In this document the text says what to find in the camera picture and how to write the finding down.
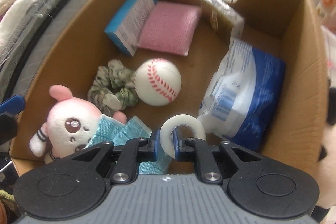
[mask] gray gripper base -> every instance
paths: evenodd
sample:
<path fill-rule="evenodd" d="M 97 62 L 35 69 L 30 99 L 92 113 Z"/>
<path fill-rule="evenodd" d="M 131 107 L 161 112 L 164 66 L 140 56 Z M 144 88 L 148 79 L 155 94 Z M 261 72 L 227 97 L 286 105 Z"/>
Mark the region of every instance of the gray gripper base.
<path fill-rule="evenodd" d="M 46 223 L 25 216 L 17 223 Z M 218 185 L 200 182 L 195 175 L 139 175 L 132 184 L 114 186 L 94 210 L 75 219 L 50 221 L 68 224 L 316 224 L 309 216 L 266 219 L 234 204 Z"/>

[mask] blue and white box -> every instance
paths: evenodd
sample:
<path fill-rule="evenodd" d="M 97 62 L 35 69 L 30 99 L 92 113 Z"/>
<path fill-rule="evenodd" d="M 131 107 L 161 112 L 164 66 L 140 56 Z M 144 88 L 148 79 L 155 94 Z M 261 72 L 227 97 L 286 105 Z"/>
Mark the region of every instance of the blue and white box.
<path fill-rule="evenodd" d="M 257 150 L 278 104 L 285 63 L 231 37 L 213 75 L 198 120 L 207 133 Z"/>
<path fill-rule="evenodd" d="M 134 56 L 142 28 L 158 0 L 126 0 L 105 28 L 105 33 L 125 55 Z"/>

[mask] plush toy arm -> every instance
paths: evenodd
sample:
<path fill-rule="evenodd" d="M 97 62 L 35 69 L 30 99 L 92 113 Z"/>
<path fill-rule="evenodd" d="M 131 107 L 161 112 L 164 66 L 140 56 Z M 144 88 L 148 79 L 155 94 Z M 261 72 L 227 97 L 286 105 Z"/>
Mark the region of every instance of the plush toy arm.
<path fill-rule="evenodd" d="M 30 150 L 36 157 L 43 156 L 47 145 L 47 138 L 47 124 L 44 123 L 29 142 Z"/>

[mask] roll of white tape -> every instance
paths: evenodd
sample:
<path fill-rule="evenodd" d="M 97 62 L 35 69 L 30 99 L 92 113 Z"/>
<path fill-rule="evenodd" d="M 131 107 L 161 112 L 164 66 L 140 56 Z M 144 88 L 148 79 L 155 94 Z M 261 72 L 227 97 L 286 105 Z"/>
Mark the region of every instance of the roll of white tape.
<path fill-rule="evenodd" d="M 204 127 L 195 117 L 186 114 L 180 114 L 171 117 L 161 127 L 160 143 L 163 151 L 172 158 L 175 158 L 175 151 L 170 136 L 172 131 L 178 126 L 190 127 L 195 138 L 205 140 Z"/>

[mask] baseball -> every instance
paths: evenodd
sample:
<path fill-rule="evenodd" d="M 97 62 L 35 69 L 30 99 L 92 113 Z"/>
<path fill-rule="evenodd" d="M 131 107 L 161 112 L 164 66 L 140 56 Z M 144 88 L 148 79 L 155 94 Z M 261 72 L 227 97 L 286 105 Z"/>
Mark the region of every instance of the baseball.
<path fill-rule="evenodd" d="M 175 100 L 181 90 L 182 79 L 172 62 L 154 58 L 137 69 L 134 84 L 142 101 L 152 106 L 164 106 Z"/>

